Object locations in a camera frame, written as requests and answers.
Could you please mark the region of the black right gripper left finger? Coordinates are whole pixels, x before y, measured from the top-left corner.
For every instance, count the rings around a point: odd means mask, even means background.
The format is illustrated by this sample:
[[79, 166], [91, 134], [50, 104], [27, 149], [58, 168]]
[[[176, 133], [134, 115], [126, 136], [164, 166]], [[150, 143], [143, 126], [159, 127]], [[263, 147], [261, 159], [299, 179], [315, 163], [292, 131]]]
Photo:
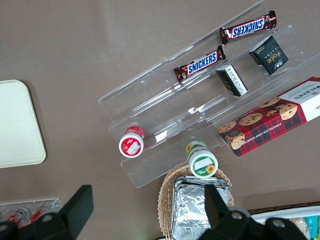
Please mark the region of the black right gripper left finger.
[[94, 210], [93, 188], [82, 185], [59, 212], [49, 212], [32, 224], [36, 240], [75, 240]]

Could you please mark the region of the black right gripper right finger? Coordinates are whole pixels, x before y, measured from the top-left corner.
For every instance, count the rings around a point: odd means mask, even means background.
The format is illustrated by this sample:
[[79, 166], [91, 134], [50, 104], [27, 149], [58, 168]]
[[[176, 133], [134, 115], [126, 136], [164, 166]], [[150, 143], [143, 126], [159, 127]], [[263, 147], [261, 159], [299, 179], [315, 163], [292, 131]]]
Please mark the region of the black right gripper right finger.
[[205, 212], [210, 229], [204, 232], [205, 240], [247, 240], [250, 217], [239, 207], [229, 208], [213, 185], [204, 187]]

